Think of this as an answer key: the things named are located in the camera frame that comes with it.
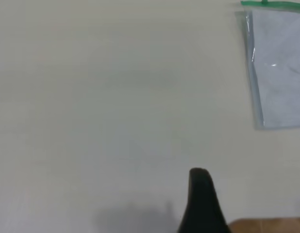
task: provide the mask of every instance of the clear plastic bag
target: clear plastic bag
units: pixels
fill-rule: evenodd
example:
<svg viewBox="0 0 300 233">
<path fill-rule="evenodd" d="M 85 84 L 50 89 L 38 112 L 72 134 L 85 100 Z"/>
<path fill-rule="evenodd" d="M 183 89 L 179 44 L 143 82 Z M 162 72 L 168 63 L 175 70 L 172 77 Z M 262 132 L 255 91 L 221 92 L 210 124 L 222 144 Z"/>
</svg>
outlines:
<svg viewBox="0 0 300 233">
<path fill-rule="evenodd" d="M 242 1 L 255 111 L 268 129 L 300 126 L 300 3 Z"/>
</svg>

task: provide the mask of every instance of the white background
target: white background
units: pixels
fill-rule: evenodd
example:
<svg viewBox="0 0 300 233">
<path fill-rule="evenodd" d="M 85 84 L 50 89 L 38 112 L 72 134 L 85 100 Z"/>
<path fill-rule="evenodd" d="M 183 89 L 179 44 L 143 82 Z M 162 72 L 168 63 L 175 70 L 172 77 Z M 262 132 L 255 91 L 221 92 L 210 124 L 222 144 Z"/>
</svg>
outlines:
<svg viewBox="0 0 300 233">
<path fill-rule="evenodd" d="M 0 233 L 300 216 L 300 129 L 255 129 L 235 0 L 0 0 Z"/>
</svg>

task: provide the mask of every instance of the black object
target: black object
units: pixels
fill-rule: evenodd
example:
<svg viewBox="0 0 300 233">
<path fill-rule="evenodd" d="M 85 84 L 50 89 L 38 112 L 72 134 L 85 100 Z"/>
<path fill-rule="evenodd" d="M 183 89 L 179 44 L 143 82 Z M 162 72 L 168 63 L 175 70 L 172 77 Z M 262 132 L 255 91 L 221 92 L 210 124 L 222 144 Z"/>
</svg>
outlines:
<svg viewBox="0 0 300 233">
<path fill-rule="evenodd" d="M 206 169 L 190 170 L 188 204 L 178 233 L 231 233 Z"/>
</svg>

